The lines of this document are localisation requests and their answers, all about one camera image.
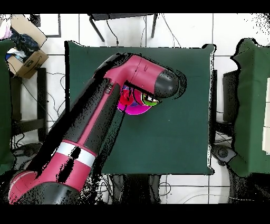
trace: magenta object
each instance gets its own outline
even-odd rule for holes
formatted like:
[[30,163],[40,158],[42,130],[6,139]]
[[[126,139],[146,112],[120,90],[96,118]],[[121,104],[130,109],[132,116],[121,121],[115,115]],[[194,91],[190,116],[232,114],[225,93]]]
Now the magenta object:
[[150,106],[144,105],[143,102],[141,101],[142,92],[133,88],[130,88],[130,91],[132,91],[134,102],[127,107],[119,102],[117,108],[120,111],[124,111],[126,114],[129,115],[139,115],[145,113],[147,110],[151,108]]

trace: white stripe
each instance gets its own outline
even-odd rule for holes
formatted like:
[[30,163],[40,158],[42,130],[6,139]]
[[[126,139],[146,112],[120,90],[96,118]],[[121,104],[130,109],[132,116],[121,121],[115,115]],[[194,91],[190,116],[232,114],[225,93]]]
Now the white stripe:
[[10,199],[10,193],[11,193],[11,189],[12,189],[12,187],[14,186],[14,184],[20,179],[20,178],[22,178],[23,176],[25,176],[25,175],[28,175],[28,174],[30,174],[30,173],[34,173],[34,171],[29,171],[29,172],[25,172],[23,175],[20,175],[15,181],[13,181],[12,182],[12,184],[11,184],[11,186],[10,186],[10,188],[9,188],[9,191],[8,191],[8,200]]
[[[62,142],[60,144],[60,146],[58,147],[56,152],[70,157],[70,155],[74,151],[75,147],[77,147],[77,146],[72,145],[72,144],[67,143],[67,142]],[[76,160],[91,167],[94,163],[95,156],[82,148],[80,148],[80,149],[81,149],[81,153]]]

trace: dark green tabletop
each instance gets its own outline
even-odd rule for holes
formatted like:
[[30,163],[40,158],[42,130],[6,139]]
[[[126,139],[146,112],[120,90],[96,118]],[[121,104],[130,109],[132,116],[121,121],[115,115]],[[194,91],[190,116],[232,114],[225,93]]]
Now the dark green tabletop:
[[10,151],[11,139],[11,88],[8,66],[5,60],[6,52],[15,46],[10,39],[0,40],[0,175],[12,167],[14,156]]
[[[187,78],[186,92],[179,99],[166,99],[141,115],[125,115],[102,173],[212,174],[207,150],[210,55],[214,49],[213,45],[203,49],[96,48],[69,42],[70,103],[95,69],[117,52],[141,53]],[[121,116],[117,111],[113,124]]]
[[238,46],[233,57],[239,69],[239,110],[234,123],[233,145],[238,155],[229,165],[239,176],[270,174],[270,155],[266,155],[262,147],[270,48],[252,39],[243,39]]

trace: cardboard box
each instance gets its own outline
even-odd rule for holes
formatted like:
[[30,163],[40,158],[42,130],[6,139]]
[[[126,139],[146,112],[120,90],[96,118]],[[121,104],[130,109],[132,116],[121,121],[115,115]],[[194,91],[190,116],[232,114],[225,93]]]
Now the cardboard box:
[[[33,23],[23,15],[14,15],[11,19],[11,27],[19,34],[27,34],[41,47],[47,37]],[[37,69],[49,58],[42,50],[35,51],[25,63],[21,63],[17,58],[11,56],[7,61],[11,64],[9,69],[15,76],[29,79]]]

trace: black chair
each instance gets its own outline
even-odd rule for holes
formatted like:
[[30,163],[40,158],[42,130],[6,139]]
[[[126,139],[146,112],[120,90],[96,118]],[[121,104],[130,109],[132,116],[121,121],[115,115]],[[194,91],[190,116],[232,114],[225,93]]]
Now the black chair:
[[109,13],[109,14],[88,14],[89,16],[89,21],[92,24],[93,28],[95,29],[95,31],[97,32],[97,34],[99,35],[100,39],[102,40],[102,42],[105,42],[103,36],[101,35],[101,33],[99,32],[97,26],[95,25],[94,21],[98,21],[98,20],[110,20],[110,19],[114,19],[114,18],[126,18],[126,17],[135,17],[135,16],[147,16],[147,15],[154,15],[153,18],[153,26],[152,26],[152,34],[151,37],[154,38],[154,34],[155,34],[155,28],[156,28],[156,21],[157,21],[157,17],[158,17],[158,13]]

